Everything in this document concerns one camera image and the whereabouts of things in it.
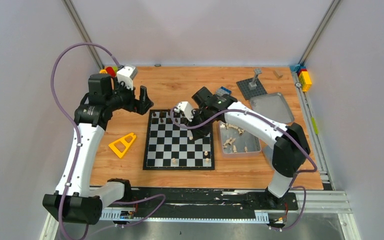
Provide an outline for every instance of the white wall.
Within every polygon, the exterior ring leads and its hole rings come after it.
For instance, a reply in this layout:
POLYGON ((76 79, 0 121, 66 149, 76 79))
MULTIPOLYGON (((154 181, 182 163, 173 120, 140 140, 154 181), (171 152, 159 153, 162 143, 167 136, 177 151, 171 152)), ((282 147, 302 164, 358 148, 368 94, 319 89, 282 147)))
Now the white wall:
MULTIPOLYGON (((70 123, 51 95, 57 56, 81 42, 59 0, 0 0, 0 239, 38 239, 63 173, 72 137, 70 123)), ((96 71, 86 48, 60 62, 56 91, 73 113, 96 71)))
POLYGON ((342 1, 307 67, 333 180, 361 238, 384 239, 384 1, 342 1))
POLYGON ((331 1, 73 0, 124 63, 218 66, 296 64, 331 1))

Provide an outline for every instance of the chessboard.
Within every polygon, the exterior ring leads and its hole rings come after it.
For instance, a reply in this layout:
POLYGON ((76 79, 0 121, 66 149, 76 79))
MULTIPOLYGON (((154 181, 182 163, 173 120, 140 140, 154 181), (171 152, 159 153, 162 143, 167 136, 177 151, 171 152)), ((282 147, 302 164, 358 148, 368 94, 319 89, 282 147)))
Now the chessboard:
MULTIPOLYGON (((177 123, 188 121, 174 113, 177 123)), ((170 110, 150 110, 143 170, 214 170, 213 130, 204 138, 173 124, 170 110)))

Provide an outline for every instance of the robotic arm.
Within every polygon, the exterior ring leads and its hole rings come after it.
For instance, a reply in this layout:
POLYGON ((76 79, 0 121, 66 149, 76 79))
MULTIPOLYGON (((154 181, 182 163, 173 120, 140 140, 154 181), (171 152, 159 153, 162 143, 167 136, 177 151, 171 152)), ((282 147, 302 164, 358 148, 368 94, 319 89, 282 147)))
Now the robotic arm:
POLYGON ((94 191, 90 191, 89 183, 99 143, 113 112, 124 109, 144 115, 154 105, 148 98, 145 86, 140 86, 139 100, 135 99, 133 79, 136 74, 137 69, 134 66, 126 65, 117 72, 115 78, 104 73, 90 76, 89 92, 74 113, 74 121, 81 134, 81 145, 71 182, 67 183, 67 177, 78 146, 75 132, 62 178, 54 194, 45 194, 42 201, 55 219, 58 219, 60 200, 67 184, 70 187, 63 205, 63 221, 67 223, 96 224, 103 208, 117 200, 131 197, 128 180, 110 179, 94 191))
POLYGON ((273 197, 282 198, 290 188, 295 172, 305 162, 306 157, 280 130, 291 135, 309 154, 310 147, 303 128, 297 123, 288 126, 275 122, 247 108, 236 98, 228 94, 217 96, 212 94, 206 87, 201 88, 192 98, 198 105, 198 109, 193 109, 192 105, 187 101, 180 102, 175 108, 176 112, 183 112, 188 119, 186 126, 201 125, 217 113, 224 112, 207 124, 190 129, 193 139, 197 140, 208 135, 211 124, 214 121, 222 121, 241 127, 263 140, 270 149, 267 158, 269 158, 270 164, 274 168, 274 175, 267 190, 273 197), (262 119, 271 122, 275 127, 273 128, 272 125, 262 119))

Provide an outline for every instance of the yellow plastic triangle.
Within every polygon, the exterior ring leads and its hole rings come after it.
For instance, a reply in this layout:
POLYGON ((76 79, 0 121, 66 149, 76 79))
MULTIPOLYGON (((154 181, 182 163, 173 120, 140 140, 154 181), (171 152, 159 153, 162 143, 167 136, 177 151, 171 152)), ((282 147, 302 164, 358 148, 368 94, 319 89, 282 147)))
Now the yellow plastic triangle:
POLYGON ((136 135, 133 132, 131 132, 131 133, 127 134, 126 136, 111 142, 108 146, 121 159, 127 153, 127 150, 129 150, 130 146, 133 144, 133 142, 135 140, 136 140, 136 135), (127 137, 131 137, 130 142, 126 141, 127 137), (125 149, 123 151, 120 151, 116 147, 117 143, 122 143, 125 146, 125 149))

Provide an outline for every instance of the wooden tabletop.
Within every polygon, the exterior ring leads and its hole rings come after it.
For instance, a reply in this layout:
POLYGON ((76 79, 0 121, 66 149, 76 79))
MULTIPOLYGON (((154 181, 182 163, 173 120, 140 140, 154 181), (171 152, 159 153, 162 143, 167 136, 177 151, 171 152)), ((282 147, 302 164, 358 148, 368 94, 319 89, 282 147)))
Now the wooden tabletop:
MULTIPOLYGON (((134 85, 146 86, 149 98, 154 102, 152 109, 171 109, 178 102, 188 101, 195 108, 192 95, 206 86, 212 93, 224 86, 232 91, 232 95, 246 106, 237 81, 254 76, 253 67, 138 67, 134 85)), ((310 139, 301 112, 300 102, 291 72, 288 67, 262 67, 259 79, 266 91, 281 92, 286 99, 295 122, 303 126, 308 142, 310 139), (276 69, 283 73, 277 79, 273 73, 276 69)), ((106 132, 97 150, 90 184, 104 185, 113 178, 130 180, 136 187, 191 187, 191 188, 232 188, 232 189, 265 189, 273 175, 273 170, 265 156, 248 158, 223 158, 221 154, 220 133, 217 122, 214 123, 215 170, 143 170, 145 146, 147 139, 149 114, 118 110, 108 122, 106 132), (108 144, 129 134, 135 133, 137 138, 122 159, 119 159, 108 147, 108 144)), ((312 169, 306 161, 300 169, 312 169)), ((294 185, 302 185, 308 189, 323 189, 319 173, 302 173, 294 185)))

